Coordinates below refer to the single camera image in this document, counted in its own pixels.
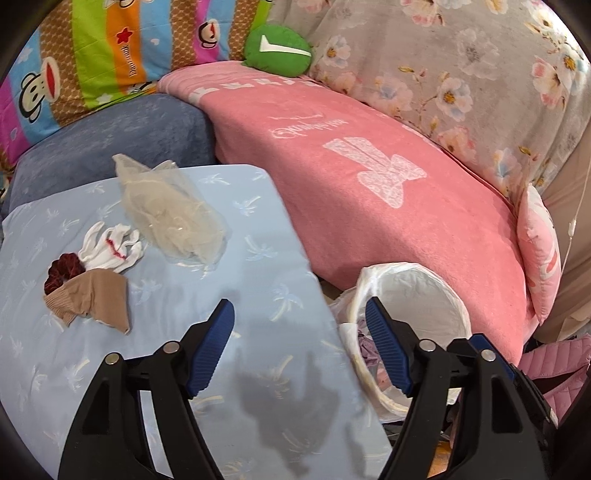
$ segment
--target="dark red scrunchie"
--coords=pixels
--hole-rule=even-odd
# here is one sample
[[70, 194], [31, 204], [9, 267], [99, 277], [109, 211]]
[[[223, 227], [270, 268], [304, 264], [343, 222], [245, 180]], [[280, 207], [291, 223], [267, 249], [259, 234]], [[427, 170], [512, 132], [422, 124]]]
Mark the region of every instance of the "dark red scrunchie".
[[64, 282], [74, 278], [86, 269], [76, 254], [62, 254], [59, 259], [54, 260], [47, 270], [47, 280], [43, 286], [45, 295], [60, 288]]

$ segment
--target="metal screw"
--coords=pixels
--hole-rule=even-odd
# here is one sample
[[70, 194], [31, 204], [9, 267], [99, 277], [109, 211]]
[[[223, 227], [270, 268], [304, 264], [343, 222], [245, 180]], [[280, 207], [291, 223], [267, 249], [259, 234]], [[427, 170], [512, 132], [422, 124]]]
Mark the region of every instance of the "metal screw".
[[180, 345], [178, 344], [178, 342], [169, 342], [164, 344], [162, 350], [164, 350], [164, 353], [174, 353], [178, 352], [179, 348]]
[[110, 353], [105, 357], [105, 363], [107, 365], [115, 365], [119, 361], [118, 353]]
[[480, 352], [480, 356], [487, 362], [494, 362], [496, 359], [496, 353], [488, 349]]
[[424, 350], [425, 352], [432, 352], [435, 350], [435, 347], [437, 345], [435, 345], [435, 342], [433, 342], [433, 340], [428, 340], [425, 338], [424, 340], [421, 340], [418, 343], [418, 346], [421, 350]]

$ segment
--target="blue cushion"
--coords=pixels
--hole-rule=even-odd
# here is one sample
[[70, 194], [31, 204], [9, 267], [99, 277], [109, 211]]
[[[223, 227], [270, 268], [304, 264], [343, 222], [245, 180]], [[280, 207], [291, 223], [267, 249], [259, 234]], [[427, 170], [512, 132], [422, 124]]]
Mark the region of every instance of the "blue cushion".
[[145, 95], [93, 113], [38, 143], [19, 159], [2, 213], [87, 183], [115, 177], [124, 153], [155, 167], [213, 165], [215, 138], [201, 110], [164, 94]]

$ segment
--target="flower print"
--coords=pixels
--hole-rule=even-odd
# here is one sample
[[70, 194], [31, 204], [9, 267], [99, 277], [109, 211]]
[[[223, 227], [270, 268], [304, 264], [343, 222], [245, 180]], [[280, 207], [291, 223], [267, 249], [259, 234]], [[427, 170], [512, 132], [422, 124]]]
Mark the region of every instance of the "flower print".
[[357, 82], [358, 79], [353, 72], [345, 72], [330, 82], [330, 88], [335, 92], [349, 95]]
[[486, 6], [488, 10], [490, 10], [495, 15], [501, 14], [505, 15], [507, 13], [507, 9], [509, 8], [508, 0], [485, 0]]
[[335, 35], [327, 43], [322, 60], [327, 65], [344, 69], [350, 56], [351, 47], [347, 44], [347, 40], [342, 35]]
[[534, 87], [540, 93], [542, 103], [549, 109], [554, 109], [563, 95], [563, 85], [558, 78], [558, 72], [547, 61], [539, 57], [531, 67]]
[[472, 110], [470, 87], [464, 80], [447, 78], [439, 86], [435, 103], [443, 113], [461, 122], [466, 118], [464, 114]]
[[413, 22], [423, 27], [430, 27], [437, 17], [437, 4], [434, 0], [400, 0], [402, 11]]
[[[317, 58], [317, 51], [318, 51], [317, 47], [312, 48], [312, 57], [313, 58]], [[312, 64], [312, 66], [310, 67], [310, 70], [308, 70], [308, 76], [312, 79], [317, 80], [318, 75], [320, 74], [320, 68], [321, 67], [318, 63]]]
[[569, 133], [563, 136], [562, 141], [558, 145], [558, 152], [564, 158], [567, 158], [573, 152], [573, 150], [579, 143], [580, 135], [582, 132], [582, 120], [581, 117], [579, 117], [578, 115], [573, 116], [569, 124], [570, 125], [567, 127]]
[[473, 28], [462, 30], [456, 37], [456, 45], [461, 71], [480, 79], [496, 80], [499, 49], [483, 31]]
[[493, 156], [493, 166], [488, 168], [491, 183], [505, 197], [513, 186], [521, 180], [521, 165], [510, 148], [497, 150]]
[[389, 116], [412, 110], [413, 91], [395, 77], [377, 77], [377, 91], [369, 98], [369, 106]]
[[536, 23], [534, 27], [540, 33], [554, 33], [554, 27], [561, 23], [558, 16], [544, 2], [527, 0], [523, 6], [529, 11], [532, 20]]
[[476, 146], [466, 127], [454, 127], [441, 132], [437, 142], [461, 162], [476, 162]]
[[318, 72], [314, 78], [317, 82], [324, 83], [325, 85], [330, 83], [330, 75], [326, 70]]
[[472, 3], [472, 0], [437, 0], [437, 4], [440, 7], [443, 7], [445, 9], [456, 9], [456, 8], [460, 8], [462, 5], [470, 5]]
[[587, 63], [570, 45], [563, 44], [560, 46], [560, 58], [556, 72], [565, 90], [576, 95], [585, 83]]
[[340, 2], [333, 8], [335, 18], [339, 20], [339, 28], [354, 28], [364, 25], [367, 22], [366, 15], [363, 15], [363, 7], [356, 5], [356, 0]]
[[317, 14], [325, 5], [330, 6], [329, 0], [295, 0], [295, 4], [308, 13]]

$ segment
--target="white cable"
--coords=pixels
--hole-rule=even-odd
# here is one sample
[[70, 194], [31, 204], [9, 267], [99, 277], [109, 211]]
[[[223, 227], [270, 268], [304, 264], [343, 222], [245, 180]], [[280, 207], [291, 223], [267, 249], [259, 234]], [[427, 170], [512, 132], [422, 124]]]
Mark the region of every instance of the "white cable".
[[566, 261], [569, 258], [570, 247], [573, 245], [573, 237], [574, 237], [574, 230], [577, 228], [577, 218], [579, 217], [579, 211], [581, 210], [581, 205], [583, 204], [583, 199], [585, 197], [585, 192], [587, 191], [587, 183], [589, 182], [589, 174], [591, 173], [591, 158], [589, 158], [589, 165], [587, 166], [587, 176], [585, 177], [585, 182], [583, 183], [583, 192], [581, 193], [581, 198], [579, 199], [579, 205], [577, 206], [577, 211], [574, 214], [574, 218], [569, 223], [569, 247], [566, 249], [566, 255], [564, 256], [564, 262], [562, 263], [562, 272], [566, 269]]

